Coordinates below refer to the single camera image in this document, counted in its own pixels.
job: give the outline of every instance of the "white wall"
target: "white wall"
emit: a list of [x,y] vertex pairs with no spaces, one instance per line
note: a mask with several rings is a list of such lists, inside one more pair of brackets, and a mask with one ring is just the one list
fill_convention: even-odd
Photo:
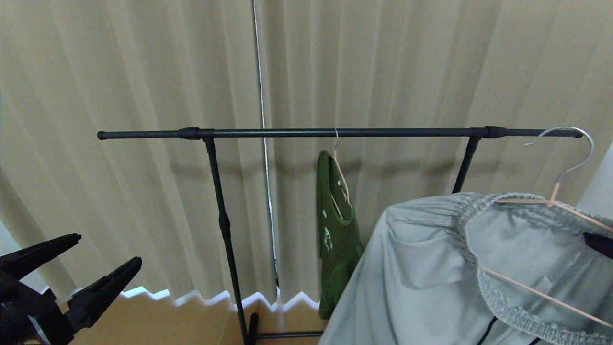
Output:
[[577,207],[613,219],[613,143]]
[[[0,255],[6,255],[20,249],[13,236],[10,235],[4,224],[0,222]],[[37,271],[25,276],[21,282],[40,293],[44,292],[48,287]]]

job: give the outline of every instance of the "green garment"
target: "green garment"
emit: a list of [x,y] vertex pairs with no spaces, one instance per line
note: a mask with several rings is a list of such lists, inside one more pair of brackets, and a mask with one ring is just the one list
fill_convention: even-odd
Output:
[[[319,153],[317,162],[316,212],[321,258],[321,302],[319,317],[327,320],[360,260],[364,248],[360,243],[356,213],[345,200],[345,186],[337,164],[327,151]],[[337,202],[342,217],[334,206]]]

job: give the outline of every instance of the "horizontal black bar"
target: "horizontal black bar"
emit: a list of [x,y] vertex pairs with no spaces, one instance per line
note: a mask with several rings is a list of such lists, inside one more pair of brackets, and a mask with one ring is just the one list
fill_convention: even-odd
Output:
[[[473,128],[286,128],[208,130],[183,128],[177,131],[122,131],[98,132],[98,139],[182,138],[316,138],[316,137],[474,137],[500,138],[503,136],[537,136],[544,130],[507,129],[497,126]],[[557,130],[546,136],[581,138],[573,130]]]
[[256,339],[273,339],[273,338],[306,338],[307,336],[321,336],[324,331],[302,331],[302,332],[285,332],[285,333],[256,333]]

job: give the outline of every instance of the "light under curtain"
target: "light under curtain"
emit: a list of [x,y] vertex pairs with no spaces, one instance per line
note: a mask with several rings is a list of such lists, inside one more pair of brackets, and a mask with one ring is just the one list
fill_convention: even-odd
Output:
[[[83,239],[42,274],[56,294],[139,255],[130,287],[232,290],[205,147],[98,130],[261,128],[252,3],[3,2],[0,216],[22,246]],[[613,3],[256,1],[267,128],[574,125],[613,139]],[[319,300],[315,161],[333,139],[269,139],[281,299]],[[548,195],[587,146],[483,139],[464,190]],[[390,204],[451,192],[466,139],[344,138],[361,236]],[[276,299],[260,139],[217,139],[244,297]]]
[[[569,174],[576,204],[613,139],[613,2],[256,1],[267,125],[579,126],[596,154]],[[587,143],[483,139],[464,191],[549,195]],[[368,241],[389,205],[450,193],[466,138],[341,138]],[[318,300],[314,159],[333,139],[270,140],[281,299]]]

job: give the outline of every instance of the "brown floor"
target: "brown floor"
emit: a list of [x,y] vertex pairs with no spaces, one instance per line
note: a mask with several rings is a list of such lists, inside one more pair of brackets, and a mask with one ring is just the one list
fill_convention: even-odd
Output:
[[[71,343],[107,344],[241,344],[237,312],[230,299],[207,305],[191,297],[176,306],[171,297],[160,300],[141,293],[130,298],[119,296],[92,328],[78,332]],[[245,308],[247,320],[259,315],[260,332],[322,330],[326,321],[317,310],[300,300],[290,310],[271,312],[261,300]],[[319,338],[260,339],[258,344],[317,344]]]

